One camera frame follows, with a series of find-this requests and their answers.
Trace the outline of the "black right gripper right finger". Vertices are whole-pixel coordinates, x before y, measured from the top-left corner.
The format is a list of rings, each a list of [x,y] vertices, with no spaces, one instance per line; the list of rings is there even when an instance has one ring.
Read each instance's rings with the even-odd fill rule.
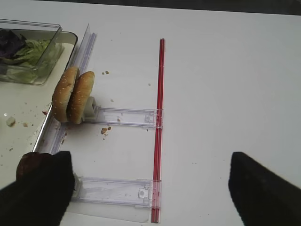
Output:
[[[228,188],[245,226],[299,226],[301,190],[243,152],[230,161]]]

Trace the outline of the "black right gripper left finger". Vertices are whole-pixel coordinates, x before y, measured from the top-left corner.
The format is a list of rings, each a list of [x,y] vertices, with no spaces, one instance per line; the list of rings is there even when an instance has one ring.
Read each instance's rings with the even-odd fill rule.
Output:
[[[0,191],[2,226],[58,226],[75,188],[71,153],[60,151]]]

